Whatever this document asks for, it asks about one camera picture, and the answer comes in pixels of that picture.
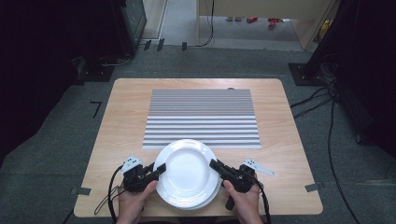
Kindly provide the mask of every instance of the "white ceramic plate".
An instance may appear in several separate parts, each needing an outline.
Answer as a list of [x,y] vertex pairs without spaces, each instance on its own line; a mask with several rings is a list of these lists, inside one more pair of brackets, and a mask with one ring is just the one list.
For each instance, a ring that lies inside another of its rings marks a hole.
[[154,170],[166,163],[157,191],[173,206],[189,209],[205,203],[213,195],[219,174],[209,167],[215,154],[203,143],[182,139],[165,147],[154,162]]
[[183,210],[195,210],[195,209],[200,209],[200,208],[202,208],[202,207],[207,206],[210,202],[213,201],[213,199],[214,199],[214,198],[216,197],[216,195],[218,194],[219,189],[220,189],[220,186],[221,186],[221,182],[222,182],[222,180],[219,178],[219,182],[218,182],[218,184],[216,185],[215,190],[213,191],[212,195],[210,195],[210,197],[209,197],[206,201],[204,201],[203,203],[198,204],[198,205],[196,205],[196,206],[194,206],[194,207],[190,207],[190,208],[181,208],[181,209],[183,209]]

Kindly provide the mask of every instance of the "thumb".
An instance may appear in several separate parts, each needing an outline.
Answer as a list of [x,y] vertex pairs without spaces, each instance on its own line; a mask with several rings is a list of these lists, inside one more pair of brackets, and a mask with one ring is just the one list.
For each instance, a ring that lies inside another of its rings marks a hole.
[[157,180],[153,180],[149,182],[149,184],[146,186],[145,190],[142,192],[145,198],[147,198],[157,187]]

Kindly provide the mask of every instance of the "gray carpet floor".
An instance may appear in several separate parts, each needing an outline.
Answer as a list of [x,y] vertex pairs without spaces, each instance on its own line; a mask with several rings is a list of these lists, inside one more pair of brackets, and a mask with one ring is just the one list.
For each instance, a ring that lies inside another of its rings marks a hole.
[[[213,38],[208,48],[222,49],[269,49],[303,51],[290,21],[278,22],[275,29],[268,28],[268,20],[259,18],[253,23],[226,21],[225,17],[213,18]],[[211,34],[211,18],[200,17],[200,44],[204,44]],[[163,17],[160,38],[166,45],[196,45],[196,1],[168,0]],[[308,51],[315,51],[312,43]]]
[[[214,49],[164,46],[139,49],[116,67],[108,83],[72,86],[39,132],[12,151],[0,171],[0,223],[62,223],[76,203],[71,188],[81,186],[114,80],[120,77],[278,78],[290,104],[317,87],[296,87],[288,63],[306,63],[307,51]],[[325,97],[292,109],[297,114]],[[93,118],[97,105],[103,102]],[[302,117],[296,125],[312,174],[326,187],[319,191],[323,212],[315,216],[273,216],[274,223],[354,223],[330,169],[327,136],[331,104]],[[335,104],[332,162],[340,185],[360,223],[396,223],[396,160],[376,146],[355,143],[355,131],[342,105]],[[110,223],[110,218],[71,216],[67,223]]]

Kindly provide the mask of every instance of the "cable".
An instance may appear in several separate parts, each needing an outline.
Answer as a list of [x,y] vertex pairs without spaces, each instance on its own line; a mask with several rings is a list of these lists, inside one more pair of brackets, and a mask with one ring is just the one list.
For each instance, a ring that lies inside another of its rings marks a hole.
[[264,212],[265,212],[265,217],[267,219],[267,224],[271,224],[270,205],[268,203],[267,196],[265,195],[264,187],[262,186],[262,183],[255,176],[250,175],[248,172],[243,171],[243,173],[244,175],[247,175],[251,179],[253,179],[254,183],[259,186],[260,192],[262,193],[262,202],[264,204]]
[[122,166],[117,168],[117,170],[114,172],[113,176],[111,176],[110,184],[108,185],[107,203],[108,203],[108,210],[110,210],[111,218],[113,218],[113,223],[117,222],[117,216],[116,216],[116,213],[114,212],[113,201],[111,200],[111,190],[113,187],[114,178],[116,177],[117,172],[121,168],[122,168]]
[[308,112],[311,112],[312,110],[314,110],[314,109],[316,109],[316,108],[318,108],[318,107],[321,107],[321,106],[323,106],[323,105],[326,105],[326,104],[329,103],[331,100],[332,100],[332,98],[327,99],[327,100],[325,100],[325,101],[319,103],[318,105],[315,105],[315,106],[312,107],[312,108],[309,108],[309,109],[307,109],[307,110],[304,110],[304,111],[298,113],[297,115],[294,115],[293,117],[294,117],[295,119],[297,119],[297,118],[299,118],[300,116],[305,115],[305,114],[307,114]]
[[[114,192],[116,192],[117,189],[118,189],[118,186],[114,187],[114,188],[111,190],[111,195],[113,195]],[[97,207],[95,208],[95,211],[93,212],[95,215],[98,215],[98,213],[99,213],[100,210],[102,209],[103,205],[105,205],[106,201],[107,201],[107,195],[106,195],[106,197],[97,205]]]
[[333,63],[327,63],[327,62],[323,62],[320,65],[320,70],[323,74],[323,77],[325,78],[329,78],[332,81],[336,79],[336,77],[334,76],[334,72],[336,71],[336,68],[334,68],[334,64]]
[[118,193],[115,195],[113,198],[111,198],[111,201],[113,201],[115,198],[119,197],[123,192],[125,192],[126,189],[124,189],[121,193]]
[[106,66],[121,66],[121,65],[125,65],[126,63],[128,63],[129,61],[131,61],[131,59],[134,57],[133,54],[131,54],[127,60],[125,60],[122,63],[102,63],[102,66],[106,67]]
[[73,215],[74,212],[74,208],[69,212],[69,214],[67,215],[67,217],[64,219],[63,224],[65,224],[67,222],[67,220]]
[[333,175],[333,177],[335,179],[335,184],[337,185],[337,188],[340,191],[341,197],[343,198],[344,203],[346,204],[346,207],[349,210],[349,213],[352,215],[353,219],[355,219],[356,223],[359,224],[358,219],[356,218],[355,214],[353,213],[352,209],[350,208],[349,203],[347,202],[347,199],[346,199],[346,197],[344,195],[344,192],[341,189],[340,182],[338,181],[338,177],[335,174],[334,166],[332,164],[331,139],[332,139],[332,126],[333,126],[333,122],[334,122],[334,105],[335,105],[335,100],[332,101],[331,122],[330,122],[329,135],[328,135],[328,138],[327,138],[327,149],[328,149],[328,154],[329,154],[330,167],[332,169],[332,175]]
[[323,87],[323,88],[318,89],[318,90],[315,91],[309,98],[307,98],[307,99],[305,99],[305,100],[302,100],[302,101],[300,101],[300,102],[298,102],[298,103],[295,103],[295,104],[291,105],[290,108],[293,108],[293,107],[295,107],[295,106],[297,106],[297,105],[305,104],[306,102],[312,100],[318,92],[323,91],[323,90],[326,90],[326,89],[328,89],[328,87]]
[[215,0],[212,0],[212,11],[211,11],[211,18],[210,18],[210,36],[206,40],[206,42],[203,45],[197,45],[196,47],[204,47],[208,45],[212,40],[214,40],[213,34],[214,34],[214,29],[213,29],[213,13],[215,10]]
[[328,93],[329,93],[329,95],[336,101],[336,102],[338,102],[338,94],[337,94],[337,91],[336,90],[334,90],[334,89],[332,89],[332,85],[335,83],[335,81],[336,80],[334,80],[334,81],[332,81],[330,84],[329,84],[329,89],[328,89]]

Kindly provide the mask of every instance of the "striped mat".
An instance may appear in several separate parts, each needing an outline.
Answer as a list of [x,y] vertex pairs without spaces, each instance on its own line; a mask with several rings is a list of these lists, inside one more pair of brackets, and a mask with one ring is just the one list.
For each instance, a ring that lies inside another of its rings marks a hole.
[[153,90],[143,149],[180,139],[215,148],[261,148],[250,90]]

